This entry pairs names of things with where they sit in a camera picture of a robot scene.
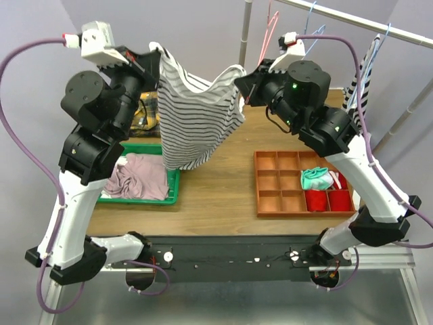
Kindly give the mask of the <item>white black striped tank top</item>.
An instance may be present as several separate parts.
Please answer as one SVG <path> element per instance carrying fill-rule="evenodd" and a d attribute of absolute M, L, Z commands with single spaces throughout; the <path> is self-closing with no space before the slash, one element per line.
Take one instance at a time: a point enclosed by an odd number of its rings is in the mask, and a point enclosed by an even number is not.
<path fill-rule="evenodd" d="M 196 169 L 245 122 L 234 81 L 246 71 L 234 64 L 207 81 L 189 73 L 161 44 L 152 41 L 149 49 L 160 54 L 157 100 L 164 165 Z"/>

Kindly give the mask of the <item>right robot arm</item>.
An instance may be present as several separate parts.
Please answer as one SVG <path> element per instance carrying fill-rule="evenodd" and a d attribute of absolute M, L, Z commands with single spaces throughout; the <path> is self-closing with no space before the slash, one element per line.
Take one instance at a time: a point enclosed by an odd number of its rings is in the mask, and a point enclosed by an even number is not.
<path fill-rule="evenodd" d="M 330 75 L 308 60 L 293 62 L 284 72 L 272 72 L 271 64 L 265 59 L 254 72 L 235 79 L 246 103 L 268 107 L 292 135 L 333 164 L 364 202 L 348 221 L 323 230 L 302 258 L 327 265 L 352 246 L 402 240 L 412 214 L 404 204 L 419 208 L 421 200 L 402 192 L 385 174 L 378 175 L 383 169 L 368 159 L 359 128 L 345 111 L 325 104 Z"/>

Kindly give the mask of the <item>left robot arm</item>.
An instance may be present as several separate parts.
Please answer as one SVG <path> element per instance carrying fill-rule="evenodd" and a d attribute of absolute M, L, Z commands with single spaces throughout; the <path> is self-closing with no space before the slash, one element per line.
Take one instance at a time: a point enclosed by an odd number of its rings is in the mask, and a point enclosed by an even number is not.
<path fill-rule="evenodd" d="M 138 54 L 120 47 L 119 53 L 118 63 L 76 73 L 60 103 L 76 123 L 59 160 L 64 196 L 55 203 L 44 239 L 25 258 L 36 267 L 48 265 L 51 279 L 61 285 L 89 281 L 107 264 L 128 260 L 143 267 L 150 259 L 150 242 L 137 232 L 111 238 L 86 234 L 123 153 L 139 98 L 157 88 L 160 76 L 159 51 Z"/>

